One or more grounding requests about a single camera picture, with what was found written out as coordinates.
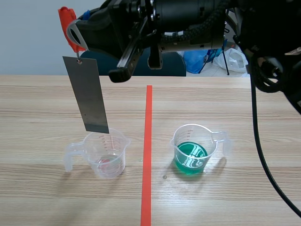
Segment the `clear plastic cup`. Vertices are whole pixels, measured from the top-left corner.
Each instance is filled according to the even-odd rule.
[[[203,172],[220,143],[223,143],[223,154],[229,155],[231,141],[226,132],[212,132],[197,124],[179,127],[170,141],[174,147],[175,164],[186,174]]]
[[[130,139],[115,129],[110,134],[90,133],[79,143],[66,147],[64,164],[66,172],[72,170],[72,156],[81,155],[101,178],[114,178],[126,166],[126,147]]]

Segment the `plastic bag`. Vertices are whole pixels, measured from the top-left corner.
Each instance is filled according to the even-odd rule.
[[[192,50],[184,52],[184,61],[186,70],[190,73],[197,74],[200,72],[204,64],[204,57],[208,50]]]
[[[235,72],[246,72],[248,61],[243,53],[234,48],[225,51],[228,69]],[[214,58],[213,65],[226,69],[225,60],[222,54]]]

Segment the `red line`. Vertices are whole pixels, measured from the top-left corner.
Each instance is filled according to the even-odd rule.
[[[151,120],[152,86],[147,86],[143,149],[141,226],[151,226]]]

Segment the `green liquid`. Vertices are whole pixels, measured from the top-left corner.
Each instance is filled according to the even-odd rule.
[[[188,156],[191,157],[205,157],[208,156],[206,150],[201,145],[194,142],[184,142],[178,145],[178,148]],[[186,174],[195,174],[203,172],[208,159],[192,159],[177,152],[175,164]]]

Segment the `robotic arm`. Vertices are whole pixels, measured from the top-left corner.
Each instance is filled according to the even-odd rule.
[[[227,9],[235,12],[238,24],[226,15]],[[124,82],[145,48],[150,47],[151,69],[162,67],[165,51],[220,48],[225,21],[236,33],[256,87],[284,92],[301,113],[300,1],[107,0],[90,11],[88,20],[80,16],[73,21],[67,35],[84,49],[119,59],[109,77]]]

